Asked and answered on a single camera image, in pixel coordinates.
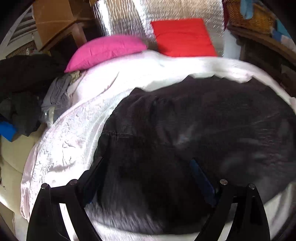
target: blue object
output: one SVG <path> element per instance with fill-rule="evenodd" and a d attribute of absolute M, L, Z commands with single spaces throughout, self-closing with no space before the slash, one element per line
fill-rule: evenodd
<path fill-rule="evenodd" d="M 240 12 L 244 19 L 251 19 L 254 14 L 254 0 L 241 0 Z"/>
<path fill-rule="evenodd" d="M 212 207 L 215 207 L 217 200 L 215 197 L 215 189 L 198 165 L 198 163 L 192 159 L 190 161 L 190 168 L 192 171 L 193 178 L 195 179 L 196 184 L 198 185 L 206 203 L 210 204 Z"/>
<path fill-rule="evenodd" d="M 272 38 L 281 43 L 282 34 L 275 29 L 272 30 Z"/>
<path fill-rule="evenodd" d="M 13 127 L 12 124 L 5 121 L 0 122 L 0 136 L 4 136 L 7 140 L 11 142 L 16 132 L 17 130 Z"/>
<path fill-rule="evenodd" d="M 291 39 L 290 34 L 286 30 L 286 28 L 283 26 L 281 21 L 278 20 L 278 19 L 276 20 L 276 28 L 277 28 L 278 32 L 280 32 L 282 35 L 285 35 L 285 36 L 287 36 L 287 37 L 289 37 Z"/>

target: pile of clothes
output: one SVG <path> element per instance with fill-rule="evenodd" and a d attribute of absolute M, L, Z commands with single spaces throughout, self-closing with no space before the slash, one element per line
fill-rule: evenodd
<path fill-rule="evenodd" d="M 67 88 L 79 72 L 65 75 L 65 68 L 46 54 L 0 61 L 0 135 L 9 141 L 15 133 L 29 136 L 71 106 Z"/>

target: bed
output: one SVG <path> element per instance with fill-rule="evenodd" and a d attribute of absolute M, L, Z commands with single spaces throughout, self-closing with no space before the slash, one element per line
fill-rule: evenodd
<path fill-rule="evenodd" d="M 296 110 L 291 98 L 261 69 L 234 59 L 217 57 L 171 58 L 147 50 L 111 59 L 86 70 L 73 93 L 73 106 L 43 134 L 32 148 L 26 161 L 21 183 L 22 216 L 29 221 L 34 202 L 42 183 L 51 187 L 66 185 L 78 179 L 93 161 L 98 138 L 104 123 L 117 104 L 135 88 L 152 91 L 182 81 L 186 76 L 226 77 L 246 82 L 255 77 L 269 85 Z M 273 238 L 289 216 L 294 195 L 294 184 L 265 204 Z M 194 240 L 197 233 L 187 235 L 139 235 L 100 224 L 94 204 L 86 206 L 86 213 L 103 240 Z M 60 204 L 65 226 L 71 240 L 77 236 L 66 206 Z M 228 223 L 219 240 L 225 240 Z"/>

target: wicker basket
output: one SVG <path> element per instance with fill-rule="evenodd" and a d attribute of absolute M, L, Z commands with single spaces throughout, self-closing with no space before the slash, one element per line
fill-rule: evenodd
<path fill-rule="evenodd" d="M 265 8 L 254 4 L 253 17 L 246 20 L 240 13 L 240 0 L 226 0 L 225 3 L 230 23 L 233 26 L 247 28 L 262 34 L 271 33 L 271 27 L 274 25 L 275 17 Z"/>

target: silver foil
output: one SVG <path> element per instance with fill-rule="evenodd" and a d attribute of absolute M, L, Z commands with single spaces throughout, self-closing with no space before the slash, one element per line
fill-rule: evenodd
<path fill-rule="evenodd" d="M 202 18 L 216 51 L 223 54 L 221 0 L 98 0 L 93 11 L 104 35 L 131 34 L 155 42 L 151 21 Z"/>

